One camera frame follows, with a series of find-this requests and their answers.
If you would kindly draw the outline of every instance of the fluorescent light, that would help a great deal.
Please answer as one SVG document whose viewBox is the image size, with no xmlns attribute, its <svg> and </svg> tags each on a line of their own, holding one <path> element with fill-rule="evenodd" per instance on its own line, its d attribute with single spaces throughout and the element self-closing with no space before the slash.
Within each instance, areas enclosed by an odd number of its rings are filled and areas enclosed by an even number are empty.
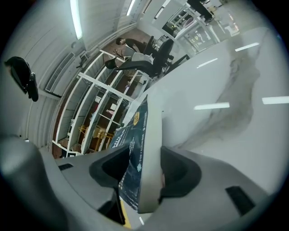
<svg viewBox="0 0 289 231">
<path fill-rule="evenodd" d="M 264 104 L 289 103 L 289 96 L 266 97 L 262 98 Z"/>
<path fill-rule="evenodd" d="M 143 219 L 141 219 L 141 217 L 140 217 L 140 222 L 142 225 L 144 225 L 144 221 L 143 221 Z"/>
<path fill-rule="evenodd" d="M 250 48 L 250 47 L 252 47 L 252 46 L 257 46 L 257 45 L 259 45 L 259 43 L 258 43 L 258 42 L 255 42 L 255 43 L 252 43 L 252 44 L 250 44 L 250 45 L 242 46 L 242 47 L 240 47 L 240 48 L 237 48 L 237 49 L 235 49 L 235 51 L 245 50 L 245 49 L 247 49 L 247 48 Z"/>
<path fill-rule="evenodd" d="M 158 12 L 157 15 L 155 16 L 155 18 L 158 18 L 158 16 L 161 14 L 161 12 L 163 11 L 163 9 L 164 9 L 164 8 L 161 8 L 161 9 L 159 10 L 159 12 Z"/>
<path fill-rule="evenodd" d="M 167 4 L 168 4 L 170 1 L 171 1 L 171 0 L 166 0 L 166 1 L 164 2 L 164 4 L 163 4 L 163 7 L 166 7 Z"/>
<path fill-rule="evenodd" d="M 78 0 L 70 0 L 72 20 L 74 24 L 74 29 L 76 32 L 77 39 L 82 37 L 82 30 L 80 25 L 79 9 L 78 9 Z"/>
<path fill-rule="evenodd" d="M 130 6 L 129 6 L 129 8 L 128 8 L 128 11 L 127 11 L 127 13 L 126 13 L 127 16 L 130 15 L 130 12 L 131 12 L 131 9 L 132 9 L 132 6 L 134 5 L 134 3 L 135 3 L 135 0 L 132 0 Z"/>
<path fill-rule="evenodd" d="M 217 108 L 228 108 L 230 104 L 226 103 L 213 103 L 213 104 L 203 104 L 194 107 L 194 110 L 205 110 L 205 109 L 217 109 Z"/>
<path fill-rule="evenodd" d="M 208 62 L 205 62 L 205 63 L 203 63 L 203 64 L 197 66 L 197 68 L 202 67 L 202 66 L 205 66 L 205 65 L 208 64 L 208 63 L 214 62 L 214 61 L 216 61 L 217 59 L 218 59 L 218 58 L 213 59 L 213 60 L 210 60 L 210 61 L 208 61 Z"/>
</svg>

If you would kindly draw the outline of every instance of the yellow strip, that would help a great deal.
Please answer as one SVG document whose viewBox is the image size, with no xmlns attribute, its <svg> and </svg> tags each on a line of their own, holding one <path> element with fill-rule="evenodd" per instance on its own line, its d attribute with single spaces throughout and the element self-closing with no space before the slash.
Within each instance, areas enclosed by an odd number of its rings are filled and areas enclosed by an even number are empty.
<svg viewBox="0 0 289 231">
<path fill-rule="evenodd" d="M 123 216 L 125 217 L 125 224 L 124 224 L 124 227 L 131 229 L 131 224 L 130 224 L 130 221 L 128 220 L 128 217 L 127 217 L 127 213 L 126 213 L 125 205 L 124 205 L 124 203 L 123 203 L 122 200 L 120 200 L 120 201 L 121 201 L 121 209 L 122 209 L 122 213 L 123 213 Z"/>
</svg>

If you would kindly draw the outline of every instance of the office chair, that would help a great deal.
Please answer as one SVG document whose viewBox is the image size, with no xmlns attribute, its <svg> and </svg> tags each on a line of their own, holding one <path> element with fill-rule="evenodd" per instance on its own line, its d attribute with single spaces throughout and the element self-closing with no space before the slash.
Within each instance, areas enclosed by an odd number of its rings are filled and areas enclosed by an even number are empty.
<svg viewBox="0 0 289 231">
<path fill-rule="evenodd" d="M 165 41 L 159 48 L 156 57 L 154 58 L 153 64 L 148 61 L 131 61 L 128 59 L 120 67 L 115 64 L 115 59 L 105 62 L 105 66 L 108 69 L 115 70 L 130 70 L 137 69 L 145 72 L 149 77 L 158 76 L 161 74 L 162 68 L 166 66 L 166 62 L 170 57 L 170 52 L 172 50 L 173 40 L 169 39 Z"/>
</svg>

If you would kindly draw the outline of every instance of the gold logo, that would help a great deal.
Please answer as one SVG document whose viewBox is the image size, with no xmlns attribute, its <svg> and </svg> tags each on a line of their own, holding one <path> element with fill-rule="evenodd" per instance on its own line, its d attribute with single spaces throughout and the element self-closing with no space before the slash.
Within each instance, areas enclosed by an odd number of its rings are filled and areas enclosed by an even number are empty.
<svg viewBox="0 0 289 231">
<path fill-rule="evenodd" d="M 140 120 L 140 113 L 137 112 L 137 113 L 135 114 L 135 118 L 134 118 L 134 125 L 136 125 L 137 122 L 139 122 L 139 120 Z"/>
</svg>

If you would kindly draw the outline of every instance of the person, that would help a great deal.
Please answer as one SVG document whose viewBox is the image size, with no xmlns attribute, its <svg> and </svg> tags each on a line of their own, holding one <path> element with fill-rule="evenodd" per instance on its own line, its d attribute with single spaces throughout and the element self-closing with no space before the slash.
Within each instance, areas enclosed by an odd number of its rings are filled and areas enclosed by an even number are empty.
<svg viewBox="0 0 289 231">
<path fill-rule="evenodd" d="M 135 39 L 132 38 L 117 38 L 116 40 L 116 44 L 117 45 L 124 45 L 126 44 L 127 46 L 129 46 L 131 49 L 133 49 L 135 52 L 138 53 L 144 53 L 145 47 L 146 45 L 144 43 L 141 43 L 140 41 L 137 41 Z"/>
</svg>

